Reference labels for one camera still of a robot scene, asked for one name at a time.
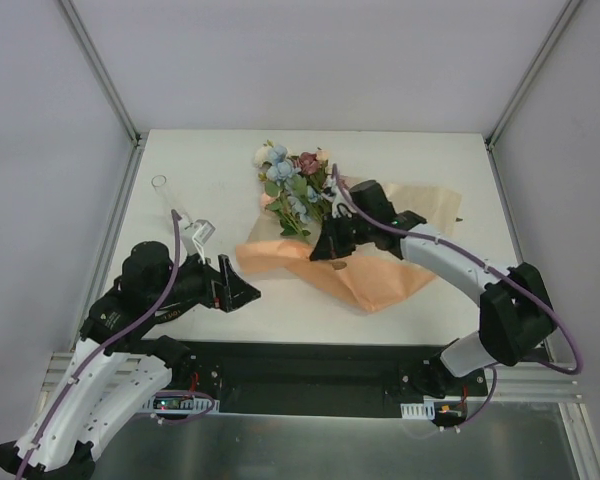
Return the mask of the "orange wrapping paper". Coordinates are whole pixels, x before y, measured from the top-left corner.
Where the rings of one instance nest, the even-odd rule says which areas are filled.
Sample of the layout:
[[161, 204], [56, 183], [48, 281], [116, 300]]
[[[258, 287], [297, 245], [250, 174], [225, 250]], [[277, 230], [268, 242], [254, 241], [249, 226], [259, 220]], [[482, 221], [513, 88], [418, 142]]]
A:
[[[446, 236], [453, 233], [462, 195], [441, 186], [381, 184], [397, 212], [413, 211]], [[401, 261], [371, 244], [360, 246], [345, 258], [311, 261], [320, 228], [310, 226], [308, 241], [280, 235], [271, 213], [262, 212], [247, 241], [235, 249], [245, 274], [286, 269], [317, 289], [368, 313], [402, 302], [431, 283], [436, 275]]]

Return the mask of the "artificial flower bunch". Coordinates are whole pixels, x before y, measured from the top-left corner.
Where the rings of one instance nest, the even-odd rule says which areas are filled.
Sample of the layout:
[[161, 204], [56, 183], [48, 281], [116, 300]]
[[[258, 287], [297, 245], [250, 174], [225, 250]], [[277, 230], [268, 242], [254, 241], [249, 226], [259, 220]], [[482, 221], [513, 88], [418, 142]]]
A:
[[295, 154], [267, 140], [253, 162], [263, 190], [261, 209], [277, 217], [282, 237], [308, 242], [311, 229], [332, 212], [329, 153], [318, 148]]

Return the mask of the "black ribbon gold lettering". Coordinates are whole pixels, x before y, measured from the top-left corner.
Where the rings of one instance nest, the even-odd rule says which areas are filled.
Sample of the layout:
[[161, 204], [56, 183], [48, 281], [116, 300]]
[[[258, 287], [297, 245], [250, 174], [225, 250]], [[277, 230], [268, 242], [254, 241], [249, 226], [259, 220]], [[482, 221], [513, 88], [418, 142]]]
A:
[[165, 324], [181, 317], [187, 311], [182, 305], [172, 305], [155, 313], [155, 323]]

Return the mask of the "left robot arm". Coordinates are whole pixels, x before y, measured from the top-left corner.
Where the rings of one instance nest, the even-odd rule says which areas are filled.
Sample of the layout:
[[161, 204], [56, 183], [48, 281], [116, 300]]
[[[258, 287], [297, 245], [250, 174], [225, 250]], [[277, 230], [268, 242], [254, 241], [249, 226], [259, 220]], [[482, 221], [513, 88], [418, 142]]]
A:
[[144, 335], [195, 306], [225, 313], [260, 298], [227, 256], [213, 268], [197, 254], [171, 256], [141, 242], [113, 286], [91, 307], [69, 366], [25, 434], [0, 444], [0, 468], [18, 479], [88, 479], [116, 434], [166, 389], [187, 396], [191, 350], [163, 335], [142, 349]]

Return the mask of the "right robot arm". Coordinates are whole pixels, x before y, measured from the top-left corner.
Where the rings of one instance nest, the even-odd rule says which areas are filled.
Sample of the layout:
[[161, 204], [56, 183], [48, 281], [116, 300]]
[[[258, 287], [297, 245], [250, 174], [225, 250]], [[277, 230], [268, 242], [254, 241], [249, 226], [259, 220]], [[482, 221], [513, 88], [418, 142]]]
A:
[[326, 196], [331, 211], [323, 217], [311, 260], [345, 258], [372, 244], [434, 273], [479, 309], [475, 332], [452, 341], [410, 373], [411, 386], [419, 393], [442, 399], [477, 370], [514, 366], [556, 330], [544, 282], [534, 266], [491, 266], [452, 243], [421, 215], [397, 212], [375, 180], [346, 189], [330, 179]]

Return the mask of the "clear glass vase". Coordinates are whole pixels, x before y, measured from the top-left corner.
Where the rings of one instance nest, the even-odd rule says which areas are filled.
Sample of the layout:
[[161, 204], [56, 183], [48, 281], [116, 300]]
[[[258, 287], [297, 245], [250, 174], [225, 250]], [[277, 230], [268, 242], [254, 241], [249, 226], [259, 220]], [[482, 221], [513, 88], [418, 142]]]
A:
[[186, 217], [180, 197], [173, 190], [172, 184], [165, 175], [156, 175], [151, 179], [151, 186], [160, 199], [161, 207], [168, 218], [175, 211], [181, 219]]

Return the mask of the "front aluminium rail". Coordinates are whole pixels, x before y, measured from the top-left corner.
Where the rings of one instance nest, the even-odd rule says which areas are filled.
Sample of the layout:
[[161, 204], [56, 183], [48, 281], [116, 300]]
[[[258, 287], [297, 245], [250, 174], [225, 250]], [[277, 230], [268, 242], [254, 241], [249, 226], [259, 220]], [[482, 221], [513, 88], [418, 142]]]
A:
[[166, 375], [151, 394], [205, 397], [220, 413], [393, 418], [405, 404], [505, 400], [580, 403], [583, 395], [571, 373], [537, 362], [513, 367], [486, 364], [455, 377], [434, 347], [338, 347], [311, 345], [194, 343], [188, 353], [150, 359], [143, 352], [117, 353], [105, 367], [81, 370], [74, 353], [52, 356], [43, 380], [47, 394], [66, 376], [102, 380], [95, 397]]

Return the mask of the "left aluminium frame post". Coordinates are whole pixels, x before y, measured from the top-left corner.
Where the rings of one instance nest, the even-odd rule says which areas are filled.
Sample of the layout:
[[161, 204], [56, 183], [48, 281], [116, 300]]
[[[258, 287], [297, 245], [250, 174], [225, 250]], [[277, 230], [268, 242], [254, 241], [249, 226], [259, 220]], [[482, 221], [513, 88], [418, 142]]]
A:
[[98, 83], [119, 124], [123, 128], [131, 144], [137, 146], [142, 140], [142, 134], [132, 120], [75, 2], [71, 0], [58, 0], [55, 1], [55, 4], [59, 13], [67, 23], [70, 33], [74, 37], [78, 48], [83, 54], [92, 75]]

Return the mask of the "aluminium frame post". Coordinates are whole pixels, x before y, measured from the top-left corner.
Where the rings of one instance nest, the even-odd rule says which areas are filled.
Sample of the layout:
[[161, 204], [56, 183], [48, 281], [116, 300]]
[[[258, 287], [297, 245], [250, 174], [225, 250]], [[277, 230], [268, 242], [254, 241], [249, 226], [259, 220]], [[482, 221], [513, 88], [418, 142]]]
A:
[[564, 2], [549, 31], [543, 38], [538, 50], [516, 85], [513, 94], [506, 103], [504, 110], [498, 117], [490, 133], [485, 137], [485, 146], [488, 152], [494, 150], [553, 51], [584, 4], [585, 1], [583, 0], [568, 0]]
[[83, 54], [92, 75], [98, 83], [119, 124], [123, 128], [131, 144], [137, 146], [142, 140], [142, 134], [132, 120], [75, 2], [71, 0], [58, 0], [55, 1], [55, 4], [59, 13], [67, 23], [70, 33], [74, 37], [78, 48]]

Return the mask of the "right aluminium frame post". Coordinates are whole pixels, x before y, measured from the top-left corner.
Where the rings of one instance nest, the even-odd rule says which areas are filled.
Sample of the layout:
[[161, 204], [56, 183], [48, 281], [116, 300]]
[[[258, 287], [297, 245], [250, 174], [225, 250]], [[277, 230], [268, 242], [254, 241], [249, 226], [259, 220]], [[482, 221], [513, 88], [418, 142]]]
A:
[[585, 1], [583, 0], [568, 0], [564, 2], [549, 31], [543, 38], [538, 50], [516, 85], [513, 94], [506, 103], [504, 110], [498, 117], [490, 133], [485, 137], [485, 146], [488, 152], [494, 150], [553, 51], [584, 4]]

